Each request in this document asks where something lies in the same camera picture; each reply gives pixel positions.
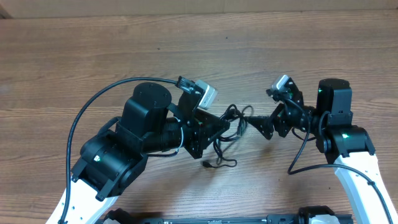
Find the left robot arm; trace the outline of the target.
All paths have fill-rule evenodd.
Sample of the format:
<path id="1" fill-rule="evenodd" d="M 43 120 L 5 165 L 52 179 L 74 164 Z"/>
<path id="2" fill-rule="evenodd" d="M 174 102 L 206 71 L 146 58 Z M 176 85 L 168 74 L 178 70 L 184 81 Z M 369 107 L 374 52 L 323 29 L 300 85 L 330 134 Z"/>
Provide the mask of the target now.
<path id="1" fill-rule="evenodd" d="M 49 223 L 95 223 L 141 175 L 150 157 L 173 157 L 181 148 L 196 159 L 229 129 L 208 112 L 216 90 L 181 78 L 177 104 L 164 78 L 139 77 L 123 113 L 109 120 L 66 163 L 65 191 Z"/>

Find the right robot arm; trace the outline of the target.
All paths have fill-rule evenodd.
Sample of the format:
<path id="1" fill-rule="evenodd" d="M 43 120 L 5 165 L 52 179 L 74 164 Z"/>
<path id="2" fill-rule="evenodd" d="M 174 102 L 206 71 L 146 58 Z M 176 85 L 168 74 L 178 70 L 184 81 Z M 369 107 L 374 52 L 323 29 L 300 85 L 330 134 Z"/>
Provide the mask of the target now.
<path id="1" fill-rule="evenodd" d="M 246 121 L 266 139 L 297 129 L 304 143 L 313 135 L 343 186 L 358 223 L 397 223 L 397 212 L 382 180 L 376 149 L 368 132 L 352 124 L 352 89 L 349 81 L 320 80 L 316 106 L 307 106 L 293 79 L 279 77 L 266 91 L 278 105 L 269 116 L 248 116 Z"/>

